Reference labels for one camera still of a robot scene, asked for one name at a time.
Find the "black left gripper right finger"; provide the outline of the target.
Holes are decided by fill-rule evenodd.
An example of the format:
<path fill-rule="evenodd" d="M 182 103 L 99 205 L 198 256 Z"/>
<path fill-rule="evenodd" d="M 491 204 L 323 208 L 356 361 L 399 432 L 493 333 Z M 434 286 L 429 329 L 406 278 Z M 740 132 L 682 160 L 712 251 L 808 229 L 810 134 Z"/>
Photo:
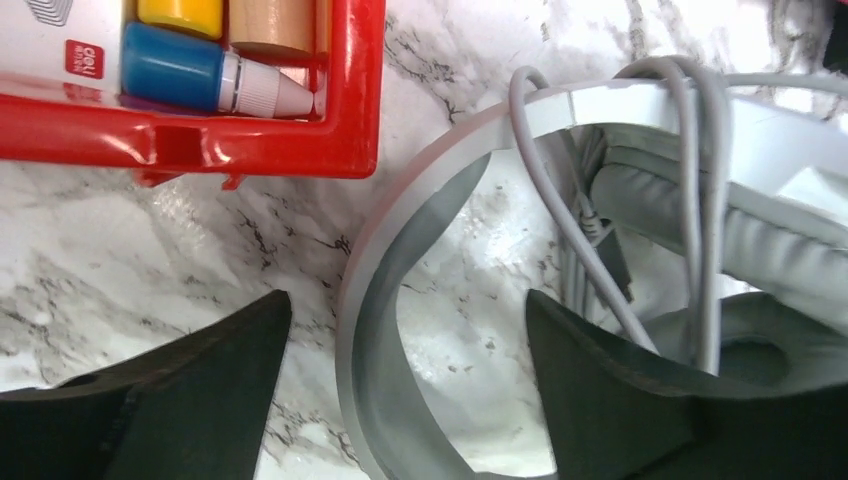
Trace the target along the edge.
<path fill-rule="evenodd" d="M 762 292 L 722 302 L 721 366 L 680 348 L 687 315 L 648 323 L 648 351 L 527 294 L 532 361 L 564 479 L 843 479 L 847 339 Z"/>

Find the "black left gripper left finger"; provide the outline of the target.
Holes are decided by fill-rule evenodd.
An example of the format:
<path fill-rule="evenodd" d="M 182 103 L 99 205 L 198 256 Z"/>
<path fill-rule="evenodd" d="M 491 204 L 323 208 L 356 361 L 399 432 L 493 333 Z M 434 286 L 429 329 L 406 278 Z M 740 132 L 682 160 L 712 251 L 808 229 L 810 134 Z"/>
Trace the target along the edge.
<path fill-rule="evenodd" d="M 251 479 L 292 321 L 275 290 L 56 387 L 1 395 L 5 479 Z"/>

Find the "grey white headphones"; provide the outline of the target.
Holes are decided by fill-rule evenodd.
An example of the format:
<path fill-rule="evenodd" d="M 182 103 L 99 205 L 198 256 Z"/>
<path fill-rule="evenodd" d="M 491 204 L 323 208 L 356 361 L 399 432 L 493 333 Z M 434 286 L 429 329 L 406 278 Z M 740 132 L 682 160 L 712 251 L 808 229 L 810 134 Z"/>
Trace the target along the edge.
<path fill-rule="evenodd" d="M 847 339 L 847 136 L 740 86 L 847 93 L 839 78 L 724 74 L 680 56 L 565 88 L 523 67 L 505 102 L 413 159 L 367 220 L 340 293 L 337 388 L 370 477 L 475 477 L 415 382 L 395 306 L 499 151 L 517 154 L 560 230 L 555 301 L 588 322 L 654 351 L 648 323 L 684 311 L 685 362 L 714 376 L 735 295 L 768 294 Z"/>

